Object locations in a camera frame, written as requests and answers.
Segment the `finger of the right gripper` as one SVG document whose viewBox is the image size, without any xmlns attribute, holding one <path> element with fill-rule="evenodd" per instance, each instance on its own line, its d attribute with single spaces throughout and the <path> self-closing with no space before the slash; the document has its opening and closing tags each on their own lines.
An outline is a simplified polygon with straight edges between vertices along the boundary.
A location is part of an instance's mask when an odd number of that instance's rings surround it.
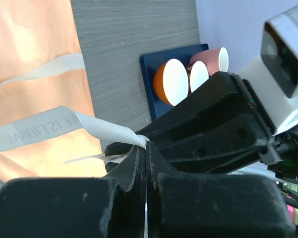
<svg viewBox="0 0 298 238">
<path fill-rule="evenodd" d="M 186 173 L 224 174 L 259 161 L 268 144 L 268 129 L 256 116 L 241 114 L 206 133 L 161 149 L 162 156 Z"/>
<path fill-rule="evenodd" d="M 184 101 L 136 133 L 146 136 L 161 153 L 162 148 L 236 118 L 244 113 L 245 99 L 233 75 L 217 72 Z"/>
</svg>

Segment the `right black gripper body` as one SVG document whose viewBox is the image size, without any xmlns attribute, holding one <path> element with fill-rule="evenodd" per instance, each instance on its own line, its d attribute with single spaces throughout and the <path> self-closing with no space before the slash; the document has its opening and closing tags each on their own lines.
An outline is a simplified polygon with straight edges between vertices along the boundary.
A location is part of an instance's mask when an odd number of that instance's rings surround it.
<svg viewBox="0 0 298 238">
<path fill-rule="evenodd" d="M 298 125 L 276 134 L 249 81 L 236 74 L 233 78 L 248 107 L 248 112 L 240 114 L 235 125 L 239 155 L 234 161 L 234 171 L 298 184 Z"/>
</svg>

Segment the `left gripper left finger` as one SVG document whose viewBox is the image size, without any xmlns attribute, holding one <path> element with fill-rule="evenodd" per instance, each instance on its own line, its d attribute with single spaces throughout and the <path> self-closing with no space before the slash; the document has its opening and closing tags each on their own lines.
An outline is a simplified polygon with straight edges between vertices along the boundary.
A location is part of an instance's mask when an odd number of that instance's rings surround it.
<svg viewBox="0 0 298 238">
<path fill-rule="evenodd" d="M 0 190 L 0 238 L 142 238 L 146 151 L 102 178 L 20 178 Z"/>
</svg>

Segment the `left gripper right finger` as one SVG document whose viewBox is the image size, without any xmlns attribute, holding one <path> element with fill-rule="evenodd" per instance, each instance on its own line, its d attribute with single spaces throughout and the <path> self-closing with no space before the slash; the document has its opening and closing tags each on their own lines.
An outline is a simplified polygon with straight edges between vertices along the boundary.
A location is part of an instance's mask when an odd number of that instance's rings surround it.
<svg viewBox="0 0 298 238">
<path fill-rule="evenodd" d="M 147 144 L 150 238 L 293 238 L 275 183 L 258 175 L 187 174 Z"/>
</svg>

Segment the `cream ribbon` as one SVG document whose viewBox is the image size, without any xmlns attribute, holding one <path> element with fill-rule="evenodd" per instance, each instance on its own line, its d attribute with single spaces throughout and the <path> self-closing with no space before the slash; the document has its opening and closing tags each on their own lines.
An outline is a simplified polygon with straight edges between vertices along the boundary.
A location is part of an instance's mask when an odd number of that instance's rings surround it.
<svg viewBox="0 0 298 238">
<path fill-rule="evenodd" d="M 82 69 L 85 69 L 85 64 L 81 53 L 65 54 L 24 74 L 3 80 L 0 89 L 11 82 L 47 78 Z M 149 141 L 146 136 L 137 135 L 127 127 L 58 106 L 0 126 L 0 152 L 45 141 L 81 128 L 93 137 L 143 149 Z"/>
</svg>

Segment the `orange beige wrapping paper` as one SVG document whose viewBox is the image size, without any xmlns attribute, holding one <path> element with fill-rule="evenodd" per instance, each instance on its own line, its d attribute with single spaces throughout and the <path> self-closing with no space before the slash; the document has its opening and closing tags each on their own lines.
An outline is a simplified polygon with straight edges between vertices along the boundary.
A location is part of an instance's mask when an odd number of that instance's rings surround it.
<svg viewBox="0 0 298 238">
<path fill-rule="evenodd" d="M 13 82 L 50 60 L 80 53 L 69 0 L 0 0 L 0 126 L 64 106 L 94 116 L 86 71 Z M 84 129 L 0 153 L 0 180 L 102 177 L 100 141 Z"/>
</svg>

